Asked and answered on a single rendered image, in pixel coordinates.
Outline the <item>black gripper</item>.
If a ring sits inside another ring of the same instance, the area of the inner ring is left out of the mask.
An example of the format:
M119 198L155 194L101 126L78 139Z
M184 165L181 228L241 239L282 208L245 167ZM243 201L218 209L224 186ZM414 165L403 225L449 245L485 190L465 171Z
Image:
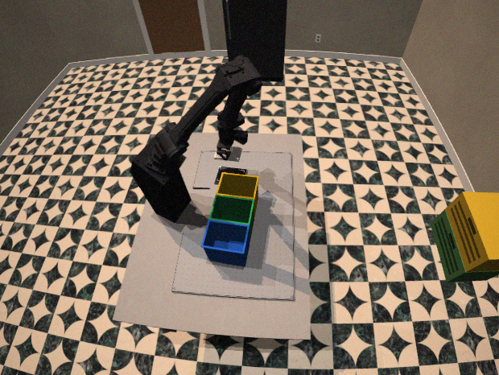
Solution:
M230 131L230 133L231 133L231 131ZM221 140L220 140L220 141L218 141L218 143L217 143L217 154L218 154L219 156L221 156L221 157L223 158L223 160L225 160L225 161L227 161L227 160L228 160L228 158L229 158L229 156L230 156L230 154L231 154L231 151L227 151L227 150L230 150L230 147L231 147L231 146L229 146L229 145L224 145L224 140L223 140L223 137L230 135L230 133L229 133L229 134L227 134L227 135L220 135L220 134L218 133L218 134L219 134L219 138L221 138ZM223 149L226 149L226 150L222 150L222 148L223 148ZM223 155L227 155L227 157L225 158Z

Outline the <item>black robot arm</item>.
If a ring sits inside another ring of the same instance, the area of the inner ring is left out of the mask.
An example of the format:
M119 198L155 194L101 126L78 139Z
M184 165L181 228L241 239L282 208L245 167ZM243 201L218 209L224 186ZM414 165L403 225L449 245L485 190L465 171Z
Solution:
M158 141L146 161L146 168L164 175L171 160L186 152L192 132L227 96L224 109L217 115L218 133L227 135L231 131L230 135L223 137L224 145L232 146L233 138L242 145L247 143L248 131L234 129L245 123L240 112L241 107L247 98L246 94L251 97L259 92L263 85L262 76L250 59L243 55L218 65L215 72L217 74L211 84L184 114L177 126L175 122L169 123L155 135ZM163 152L160 148L164 149Z

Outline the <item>green bin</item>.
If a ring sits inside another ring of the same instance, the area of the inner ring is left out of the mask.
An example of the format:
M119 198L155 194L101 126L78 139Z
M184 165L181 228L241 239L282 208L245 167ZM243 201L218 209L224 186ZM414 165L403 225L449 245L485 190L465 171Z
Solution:
M249 240L254 225L254 200L215 195L209 220L249 225Z

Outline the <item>yellow open-top bin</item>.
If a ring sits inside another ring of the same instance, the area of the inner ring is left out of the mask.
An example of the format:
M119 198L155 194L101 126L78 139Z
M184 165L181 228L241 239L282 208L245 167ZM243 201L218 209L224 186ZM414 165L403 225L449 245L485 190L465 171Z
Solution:
M222 172L216 195L254 200L254 216L258 203L259 176Z

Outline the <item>blue open-top bin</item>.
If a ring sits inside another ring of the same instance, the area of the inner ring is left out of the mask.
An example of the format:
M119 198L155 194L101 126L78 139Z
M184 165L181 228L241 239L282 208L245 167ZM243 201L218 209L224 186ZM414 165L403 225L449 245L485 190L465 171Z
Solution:
M245 266L250 247L249 228L249 225L208 220L201 247L209 261Z

